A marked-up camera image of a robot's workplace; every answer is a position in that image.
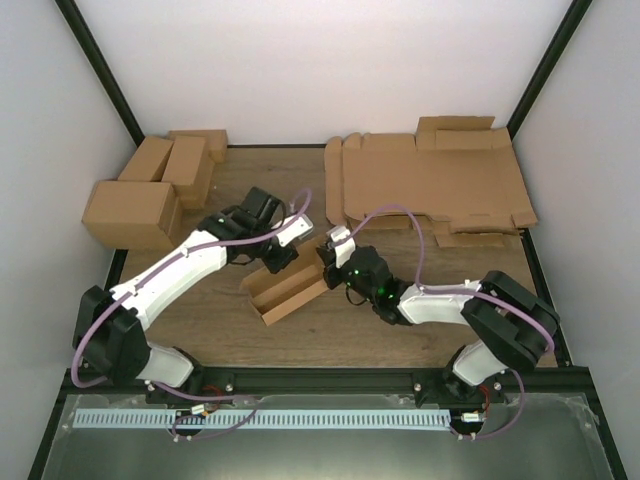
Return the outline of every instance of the small cardboard box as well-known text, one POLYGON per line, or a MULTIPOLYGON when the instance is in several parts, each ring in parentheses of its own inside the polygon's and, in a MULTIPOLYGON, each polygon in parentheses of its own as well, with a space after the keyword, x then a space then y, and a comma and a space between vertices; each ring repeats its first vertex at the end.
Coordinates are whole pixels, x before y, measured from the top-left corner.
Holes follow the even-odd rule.
MULTIPOLYGON (((413 134, 354 133, 325 148, 326 211, 353 227, 385 204, 420 216, 442 247, 502 245, 537 223, 505 128, 493 117, 422 117, 413 134)), ((400 211, 367 228, 411 226, 400 211)))
POLYGON ((213 161, 207 145, 204 137, 175 138, 162 181, 173 185, 185 209, 204 207, 209 194, 213 161))
POLYGON ((181 222, 173 187, 160 182, 98 182, 82 218, 104 246, 124 250, 170 250, 181 222))
POLYGON ((169 160, 173 140, 146 137, 118 177, 119 181, 159 182, 169 160))
POLYGON ((209 156, 215 163, 222 163, 227 155, 226 130, 171 130, 167 137, 175 140, 177 136, 204 137, 209 141, 209 156))
POLYGON ((241 289, 267 325, 272 325, 328 290, 322 278, 324 266, 316 247, 327 239, 319 235, 299 245, 298 258, 271 274, 266 267, 245 277, 241 289))

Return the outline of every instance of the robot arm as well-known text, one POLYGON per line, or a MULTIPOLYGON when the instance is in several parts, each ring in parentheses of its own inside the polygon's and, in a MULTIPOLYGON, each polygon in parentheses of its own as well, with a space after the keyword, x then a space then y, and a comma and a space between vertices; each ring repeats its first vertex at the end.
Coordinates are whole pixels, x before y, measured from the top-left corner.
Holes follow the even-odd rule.
POLYGON ((345 227, 336 227, 329 232, 330 240, 317 250, 329 288, 346 284, 392 325, 455 323, 469 325, 480 337, 473 345, 461 348, 445 369, 445 383, 456 396, 470 394, 487 377, 507 368, 533 370, 547 347, 539 331, 475 298, 474 292, 491 295, 526 312, 551 336, 558 328, 557 313, 503 272, 492 271, 481 281, 463 285, 423 289, 392 275, 374 247, 359 247, 353 240, 341 243, 349 234, 345 227))
POLYGON ((271 238, 243 242, 290 223, 293 217, 272 225, 272 217, 282 205, 254 187, 241 205, 205 218, 180 246, 145 272, 109 292, 97 286, 89 289, 80 302, 74 347, 110 305, 124 298, 90 339, 84 359, 116 385, 134 379, 171 387, 184 385, 192 375, 194 360, 176 348, 147 342, 144 332, 175 299, 239 255, 261 259, 272 273, 297 258, 291 242, 313 229, 305 215, 271 238), (214 242, 220 241, 231 244, 215 246, 214 242))

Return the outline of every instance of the wooden table surface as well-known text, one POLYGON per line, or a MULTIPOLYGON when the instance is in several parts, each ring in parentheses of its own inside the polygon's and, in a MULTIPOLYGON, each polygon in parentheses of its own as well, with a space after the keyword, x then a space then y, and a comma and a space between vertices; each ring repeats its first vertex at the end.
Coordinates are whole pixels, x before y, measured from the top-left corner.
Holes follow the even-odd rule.
MULTIPOLYGON (((315 232, 331 228, 324 214, 323 150, 320 148, 232 148, 217 164, 204 210, 189 212, 183 235, 204 216, 238 204, 253 186, 287 201, 301 187, 313 190, 307 212, 315 232)), ((507 246, 439 249, 425 232, 426 265, 422 281, 456 284, 503 270, 533 291, 533 282, 518 238, 507 246)), ((392 272, 412 279, 418 260, 418 237, 412 230, 365 231, 360 245, 374 245, 392 272)), ((122 281, 142 272, 167 252, 131 251, 122 281)), ((350 305, 339 287, 267 327, 238 290, 242 278, 261 266, 227 266, 203 279, 171 304, 148 330, 148 338, 177 346, 205 365, 288 367, 442 367, 463 344, 477 337, 469 327, 423 324, 391 326, 370 306, 350 305)), ((546 355, 541 366, 555 366, 546 355)))

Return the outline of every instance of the purple cable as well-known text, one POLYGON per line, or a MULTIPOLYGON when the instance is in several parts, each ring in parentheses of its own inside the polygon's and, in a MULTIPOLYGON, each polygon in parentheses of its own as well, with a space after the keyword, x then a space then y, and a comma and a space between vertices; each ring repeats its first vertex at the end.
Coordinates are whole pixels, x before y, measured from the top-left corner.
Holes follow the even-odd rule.
MULTIPOLYGON (((233 246, 238 246, 238 245, 251 245, 251 244, 260 243, 260 242, 262 242, 264 240, 269 240, 270 238, 275 237, 276 235, 278 235, 282 231, 284 231, 287 228, 289 228, 295 222, 297 222, 300 219, 300 217, 302 217, 305 214, 305 212, 309 208, 309 204, 311 203, 312 192, 311 192, 310 188, 303 188, 302 190, 300 190, 294 196, 293 200, 291 201, 291 205, 294 205, 296 200, 298 198, 300 198, 301 195, 305 195, 305 194, 306 194, 306 198, 305 198, 305 201, 304 201, 302 207, 300 208, 300 210, 293 216, 293 218, 291 220, 289 220, 287 223, 281 225, 279 228, 276 228, 276 229, 270 231, 269 233, 265 233, 264 235, 260 235, 259 237, 246 238, 246 239, 243 239, 243 240, 223 240, 223 241, 216 241, 216 242, 207 242, 207 243, 203 243, 201 245, 195 245, 195 246, 190 247, 190 248, 187 249, 187 255, 189 253, 197 252, 199 250, 204 250, 205 248, 233 247, 233 246)), ((177 262, 178 260, 180 260, 183 257, 184 257, 184 255, 182 253, 177 253, 173 257, 168 258, 167 260, 162 262, 162 264, 160 264, 155 270, 153 270, 146 277, 144 277, 142 280, 140 280, 135 285, 135 288, 136 289, 140 289, 140 288, 144 287, 147 283, 149 283, 153 278, 155 278, 165 268, 168 268, 170 265, 174 264, 175 262, 177 262)), ((78 388, 93 387, 95 385, 98 385, 99 383, 104 382, 107 379, 107 377, 105 377, 105 376, 100 376, 98 378, 94 378, 93 380, 91 380, 89 382, 80 381, 80 378, 78 378, 78 369, 80 368, 80 360, 82 359, 82 354, 84 353, 85 348, 87 348, 89 340, 91 340, 91 337, 93 337, 93 335, 96 333, 98 328, 100 328, 100 326, 107 320, 107 318, 109 318, 109 315, 111 315, 120 305, 122 305, 129 297, 131 297, 131 295, 132 294, 130 292, 127 292, 122 297, 120 297, 118 300, 116 300, 111 305, 109 305, 109 307, 96 319, 96 321, 91 325, 91 327, 89 327, 89 329, 87 330, 87 333, 85 333, 84 337, 82 337, 82 340, 80 340, 80 343, 78 344, 78 348, 76 348, 76 352, 73 355, 73 361, 71 362, 71 380, 73 381, 73 384, 76 387, 78 387, 78 388)), ((184 396, 185 394, 182 394, 182 392, 174 393, 174 395, 181 396, 183 398, 187 398, 187 397, 184 396)), ((203 399, 206 399, 206 398, 211 398, 211 397, 199 397, 199 398, 198 397, 194 397, 191 400, 198 401, 198 400, 203 400, 203 399)))
POLYGON ((87 344, 89 343, 89 340, 91 340, 91 337, 93 337, 93 334, 96 333, 96 330, 98 330, 98 328, 100 328, 100 325, 102 325, 105 322, 105 320, 109 318, 109 315, 111 315, 130 296, 131 296, 131 293, 127 292, 118 300, 116 300, 111 305, 109 305, 109 307, 107 307, 107 309, 104 312, 102 312, 102 314, 93 323, 93 325, 89 327, 89 329, 87 330, 87 333, 85 333, 84 337, 82 337, 82 340, 80 340, 80 343, 78 344, 78 348, 76 349, 76 353, 73 355, 73 362, 71 362, 71 381, 76 387, 78 388, 94 387, 99 383, 104 382, 107 379, 107 377, 101 376, 98 378, 94 378, 93 380, 90 380, 88 382, 82 382, 80 378, 78 378, 78 368, 80 368, 80 359, 82 358, 82 353, 84 352, 84 349, 87 348, 87 344))
MULTIPOLYGON (((511 427, 513 427, 516 424, 516 422, 518 421, 518 419, 520 418, 520 415, 522 415, 522 411, 524 410, 525 397, 526 397, 526 394, 525 394, 525 391, 524 391, 524 382, 522 381, 522 377, 520 376, 520 374, 518 372, 516 372, 515 370, 511 370, 511 373, 513 373, 513 376, 516 377, 516 381, 518 382, 518 386, 520 387, 520 404, 518 405, 518 411, 513 416, 513 418, 509 421, 509 423, 507 423, 504 427, 499 428, 495 432, 486 433, 484 435, 476 435, 475 440, 487 440, 489 438, 497 437, 501 433, 504 433, 507 430, 509 430, 511 427)), ((456 432, 453 429, 453 427, 451 427, 451 433, 453 433, 454 435, 456 435, 458 437, 460 437, 460 435, 462 435, 461 433, 456 432)), ((462 435, 462 438, 467 438, 469 440, 474 440, 470 435, 462 435)))
POLYGON ((364 226, 372 218, 377 217, 382 212, 386 212, 389 210, 400 210, 401 212, 406 213, 407 216, 411 219, 413 228, 416 230, 416 232, 418 232, 418 238, 420 239, 420 258, 418 258, 418 268, 416 268, 416 275, 415 275, 414 282, 418 287, 420 287, 422 285, 422 283, 420 283, 420 274, 422 273, 422 264, 424 263, 424 237, 422 236, 422 229, 420 228, 420 224, 418 223, 418 219, 416 218, 416 216, 412 212, 410 212, 406 207, 403 207, 402 205, 398 205, 396 203, 390 203, 389 205, 383 205, 382 207, 376 208, 373 212, 367 215, 367 217, 360 223, 360 225, 358 225, 351 232, 351 234, 349 234, 349 236, 342 238, 337 242, 334 242, 333 246, 338 247, 340 245, 347 243, 349 240, 355 237, 358 234, 358 232, 362 230, 364 226))
MULTIPOLYGON (((221 432, 210 433, 208 435, 198 434, 198 435, 192 437, 192 440, 206 440, 208 438, 220 437, 222 435, 226 435, 227 433, 234 432, 237 429, 239 429, 241 426, 245 425, 246 423, 249 423, 251 421, 251 419, 256 416, 257 413, 258 413, 258 409, 252 410, 251 413, 249 413, 249 415, 244 417, 242 420, 240 420, 235 425, 232 425, 231 427, 229 427, 229 428, 227 428, 225 430, 222 430, 221 432)), ((191 418, 200 419, 201 417, 199 417, 198 415, 185 415, 184 417, 176 418, 176 421, 173 422, 173 425, 171 426, 171 433, 173 434, 174 438, 180 438, 178 436, 178 433, 176 432, 177 426, 179 424, 181 424, 182 422, 184 422, 185 420, 188 420, 188 419, 191 419, 191 418)))
POLYGON ((372 218, 380 215, 382 212, 389 211, 389 210, 394 210, 394 211, 400 210, 401 212, 406 213, 407 216, 411 219, 411 223, 413 224, 413 227, 418 232, 418 238, 420 239, 420 258, 418 259, 418 267, 416 268, 416 275, 414 278, 414 282, 422 292, 426 294, 431 294, 431 295, 468 295, 468 296, 480 298, 489 303, 493 303, 494 305, 500 308, 503 308, 504 310, 514 314, 518 318, 524 320, 529 325, 531 325, 540 335, 542 335, 545 342, 547 342, 547 352, 555 351, 555 342, 553 341, 553 338, 551 337, 551 335, 549 335, 549 332, 547 332, 542 325, 540 325, 533 317, 528 315, 526 312, 523 312, 519 308, 514 307, 513 305, 505 302, 504 300, 500 300, 499 298, 495 298, 491 295, 487 295, 486 293, 477 292, 469 288, 442 289, 437 287, 435 288, 429 287, 428 285, 423 285, 422 282, 420 281, 420 274, 422 273, 422 265, 424 264, 424 237, 422 235, 422 229, 420 228, 420 224, 418 223, 418 219, 415 217, 415 215, 412 212, 410 212, 406 207, 403 207, 402 205, 389 204, 389 205, 383 205, 382 207, 376 208, 372 213, 367 215, 367 217, 362 221, 362 223, 360 223, 360 225, 358 225, 351 232, 349 236, 342 238, 337 242, 334 242, 333 246, 334 247, 339 246, 348 242, 353 237, 355 237, 356 234, 360 230, 362 230, 364 226, 367 224, 367 222, 369 222, 372 218))

